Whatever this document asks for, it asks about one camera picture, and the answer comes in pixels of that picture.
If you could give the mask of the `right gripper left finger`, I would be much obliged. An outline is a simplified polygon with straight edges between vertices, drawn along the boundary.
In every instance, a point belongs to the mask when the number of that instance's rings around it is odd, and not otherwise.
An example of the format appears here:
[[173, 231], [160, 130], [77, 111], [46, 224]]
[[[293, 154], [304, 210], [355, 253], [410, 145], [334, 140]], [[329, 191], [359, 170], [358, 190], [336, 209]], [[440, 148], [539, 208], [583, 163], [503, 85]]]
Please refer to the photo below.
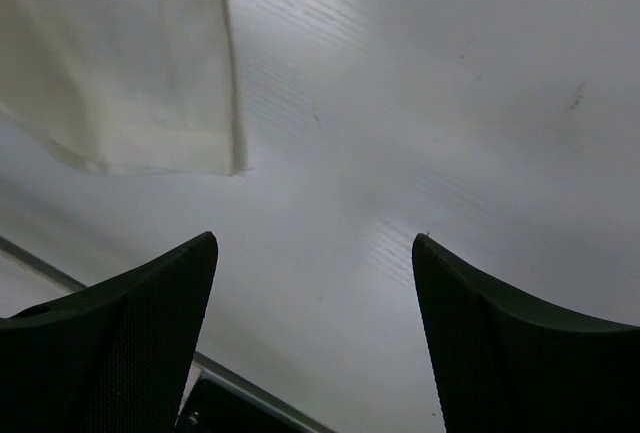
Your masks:
[[205, 232], [2, 319], [2, 431], [173, 431], [217, 257]]

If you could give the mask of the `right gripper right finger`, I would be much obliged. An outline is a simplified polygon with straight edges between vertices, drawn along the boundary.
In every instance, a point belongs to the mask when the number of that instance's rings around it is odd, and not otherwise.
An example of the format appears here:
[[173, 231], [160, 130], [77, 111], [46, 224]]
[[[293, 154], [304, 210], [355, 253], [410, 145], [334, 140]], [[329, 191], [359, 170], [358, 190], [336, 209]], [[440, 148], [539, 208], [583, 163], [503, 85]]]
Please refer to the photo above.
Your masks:
[[412, 267], [447, 431], [638, 431], [638, 327], [537, 298], [426, 234]]

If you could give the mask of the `white pleated skirt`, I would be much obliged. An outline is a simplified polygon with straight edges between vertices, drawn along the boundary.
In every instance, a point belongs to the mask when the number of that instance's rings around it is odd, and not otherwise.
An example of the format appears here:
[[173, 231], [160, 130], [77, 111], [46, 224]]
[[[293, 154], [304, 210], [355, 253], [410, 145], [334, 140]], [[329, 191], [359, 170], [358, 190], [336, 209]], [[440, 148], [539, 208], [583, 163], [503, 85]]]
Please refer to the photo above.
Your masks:
[[1, 0], [1, 113], [86, 171], [234, 175], [227, 0]]

